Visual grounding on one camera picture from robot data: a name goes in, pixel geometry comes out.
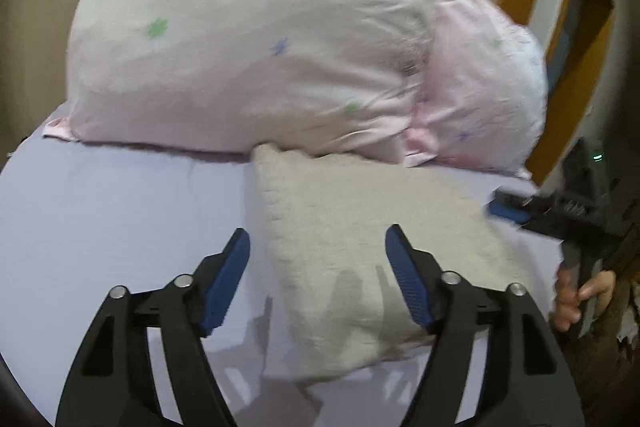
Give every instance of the brown sleeve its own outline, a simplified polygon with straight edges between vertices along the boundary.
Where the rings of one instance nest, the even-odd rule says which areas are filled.
[[[609,306],[593,323],[590,333],[581,339],[559,338],[582,400],[587,425],[602,398],[620,384],[630,368],[630,362],[618,348],[617,339],[622,315],[629,303],[629,291],[629,283],[619,281]]]

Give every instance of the blue gripper pad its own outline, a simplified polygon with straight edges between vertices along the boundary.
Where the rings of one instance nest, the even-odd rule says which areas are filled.
[[[496,217],[501,217],[502,219],[509,219],[518,225],[524,225],[531,219],[531,214],[526,210],[518,210],[517,208],[510,208],[508,206],[504,206],[498,201],[491,201],[487,205],[487,211],[489,214],[492,214]]]
[[[226,259],[215,280],[204,295],[205,312],[200,328],[210,335],[222,325],[226,312],[238,289],[238,283],[249,261],[249,234],[238,229],[221,255]]]
[[[410,252],[413,248],[398,225],[393,225],[386,231],[385,248],[411,318],[419,326],[428,329],[433,322],[429,309],[429,291],[411,260]]]

